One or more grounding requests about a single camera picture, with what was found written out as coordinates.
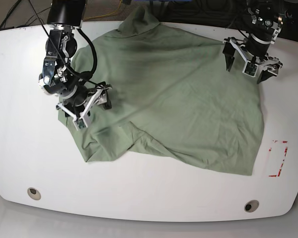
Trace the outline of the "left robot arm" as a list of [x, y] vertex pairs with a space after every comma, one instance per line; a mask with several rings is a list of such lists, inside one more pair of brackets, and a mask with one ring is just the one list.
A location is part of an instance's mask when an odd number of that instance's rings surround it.
[[268, 53], [283, 27], [283, 16], [277, 0], [248, 0], [246, 10], [251, 16], [248, 36], [243, 40], [228, 37], [223, 40], [226, 70], [230, 71], [234, 54], [238, 52], [244, 60], [242, 73], [258, 77], [257, 84], [276, 77], [283, 63]]

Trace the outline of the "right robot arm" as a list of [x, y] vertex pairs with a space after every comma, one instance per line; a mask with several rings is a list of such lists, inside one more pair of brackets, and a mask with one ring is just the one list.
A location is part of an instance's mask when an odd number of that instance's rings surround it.
[[[61, 100], [56, 109], [66, 117], [81, 122], [89, 117], [94, 105], [104, 109], [112, 108], [105, 82], [94, 83], [91, 78], [97, 69], [97, 54], [92, 41], [83, 33], [81, 25], [87, 2], [85, 0], [54, 0], [47, 23], [52, 30], [47, 33], [42, 73], [39, 86], [48, 95], [56, 95]], [[92, 54], [92, 68], [77, 72], [71, 66], [71, 59], [77, 51], [77, 41], [73, 30], [87, 41]]]

